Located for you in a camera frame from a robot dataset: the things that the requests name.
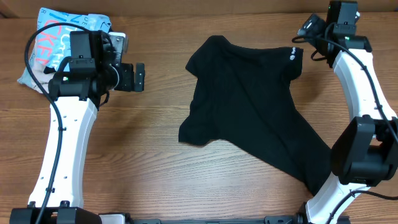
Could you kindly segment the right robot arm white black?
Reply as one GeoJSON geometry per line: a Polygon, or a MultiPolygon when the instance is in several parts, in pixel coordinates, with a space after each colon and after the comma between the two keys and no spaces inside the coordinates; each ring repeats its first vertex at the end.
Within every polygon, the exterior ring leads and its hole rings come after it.
{"type": "Polygon", "coordinates": [[[349,223],[343,212],[397,170],[397,115],[389,106],[373,66],[367,37],[356,35],[356,1],[330,1],[325,20],[312,14],[293,43],[308,42],[340,80],[350,123],[331,149],[331,174],[294,216],[266,217],[267,223],[349,223]]]}

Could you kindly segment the black t-shirt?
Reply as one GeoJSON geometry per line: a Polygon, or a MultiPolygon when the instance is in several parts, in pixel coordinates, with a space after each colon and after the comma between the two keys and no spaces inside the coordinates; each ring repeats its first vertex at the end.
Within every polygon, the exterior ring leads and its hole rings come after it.
{"type": "Polygon", "coordinates": [[[209,37],[186,65],[197,84],[178,140],[229,141],[318,193],[331,172],[331,151],[292,99],[302,60],[298,47],[250,49],[209,37]]]}

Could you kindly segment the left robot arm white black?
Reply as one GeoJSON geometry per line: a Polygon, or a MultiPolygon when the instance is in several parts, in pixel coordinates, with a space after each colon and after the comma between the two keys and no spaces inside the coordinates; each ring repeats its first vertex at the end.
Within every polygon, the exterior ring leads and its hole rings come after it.
{"type": "Polygon", "coordinates": [[[128,213],[95,214],[83,208],[83,169],[90,132],[111,90],[142,92],[144,64],[122,63],[122,32],[73,31],[71,55],[49,81],[50,130],[37,183],[10,223],[132,223],[128,213]]]}

